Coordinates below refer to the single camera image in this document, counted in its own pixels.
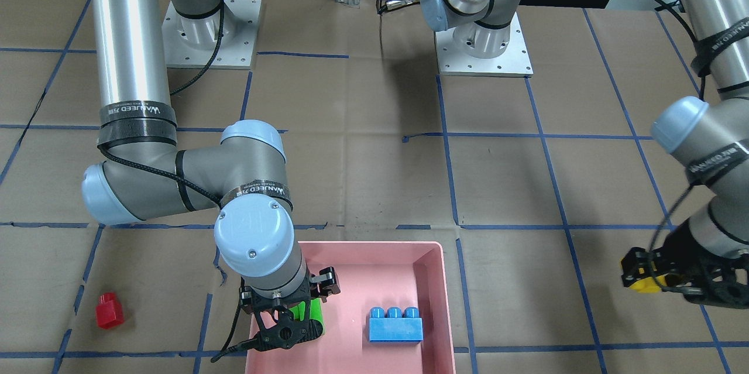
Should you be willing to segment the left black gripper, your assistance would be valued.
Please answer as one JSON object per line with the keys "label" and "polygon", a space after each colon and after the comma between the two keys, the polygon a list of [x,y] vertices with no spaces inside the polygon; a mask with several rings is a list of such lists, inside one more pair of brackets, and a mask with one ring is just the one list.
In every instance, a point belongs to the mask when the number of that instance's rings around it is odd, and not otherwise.
{"label": "left black gripper", "polygon": [[621,274],[645,267],[655,278],[655,270],[672,272],[666,285],[679,289],[692,304],[730,309],[748,308],[747,255],[736,259],[715,256],[698,244],[689,228],[669,233],[663,246],[653,252],[632,247],[621,259]]}

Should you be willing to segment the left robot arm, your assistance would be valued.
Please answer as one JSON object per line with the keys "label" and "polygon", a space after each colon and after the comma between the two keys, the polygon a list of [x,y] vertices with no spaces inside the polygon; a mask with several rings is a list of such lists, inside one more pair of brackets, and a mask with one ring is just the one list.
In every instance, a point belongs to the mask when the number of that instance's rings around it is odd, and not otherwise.
{"label": "left robot arm", "polygon": [[[695,48],[691,68],[713,76],[720,103],[704,94],[674,102],[652,124],[651,135],[685,169],[688,190],[714,194],[703,208],[672,230],[662,246],[634,247],[621,260],[623,286],[640,293],[681,294],[692,304],[747,309],[747,0],[680,0]],[[480,46],[492,32],[508,38],[519,0],[389,0],[377,11],[419,4],[433,32],[454,30],[458,46],[490,59],[498,42]]]}

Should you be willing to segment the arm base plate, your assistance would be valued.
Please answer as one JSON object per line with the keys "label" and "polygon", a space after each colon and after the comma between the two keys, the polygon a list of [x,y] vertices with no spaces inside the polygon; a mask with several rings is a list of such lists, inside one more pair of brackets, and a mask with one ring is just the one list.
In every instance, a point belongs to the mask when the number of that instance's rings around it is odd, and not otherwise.
{"label": "arm base plate", "polygon": [[[260,28],[261,0],[226,0],[223,38],[211,67],[250,70]],[[212,56],[219,15],[187,19],[169,4],[162,24],[165,60],[171,69],[201,69]]]}
{"label": "arm base plate", "polygon": [[465,24],[434,33],[434,40],[442,75],[530,77],[534,73],[517,14],[504,28]]}

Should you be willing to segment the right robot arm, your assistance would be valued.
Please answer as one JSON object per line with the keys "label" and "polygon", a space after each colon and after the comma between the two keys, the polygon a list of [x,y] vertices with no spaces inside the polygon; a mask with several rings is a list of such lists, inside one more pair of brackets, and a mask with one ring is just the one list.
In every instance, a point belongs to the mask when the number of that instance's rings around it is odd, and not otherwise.
{"label": "right robot arm", "polygon": [[[257,120],[228,126],[214,147],[180,150],[170,99],[158,0],[92,0],[101,81],[97,147],[82,195],[105,225],[217,208],[214,238],[241,276],[238,310],[259,331],[220,355],[289,349],[324,333],[311,302],[340,292],[334,268],[313,275],[294,234],[286,154],[276,128]],[[219,50],[226,0],[175,0],[185,22],[212,24]]]}

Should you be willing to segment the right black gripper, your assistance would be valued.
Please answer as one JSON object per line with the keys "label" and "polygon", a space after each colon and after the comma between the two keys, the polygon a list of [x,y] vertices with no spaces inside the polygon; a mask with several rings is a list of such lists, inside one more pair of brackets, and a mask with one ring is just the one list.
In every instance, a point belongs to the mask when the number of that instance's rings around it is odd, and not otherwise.
{"label": "right black gripper", "polygon": [[[279,316],[286,311],[291,312],[291,307],[300,302],[310,302],[313,298],[326,301],[330,295],[339,294],[341,287],[332,266],[326,267],[316,276],[310,276],[303,280],[299,288],[286,297],[263,297],[249,286],[240,287],[240,309],[254,315],[260,313],[264,318],[264,324],[268,328],[276,324]],[[239,350],[251,350],[252,338],[239,342]]]}

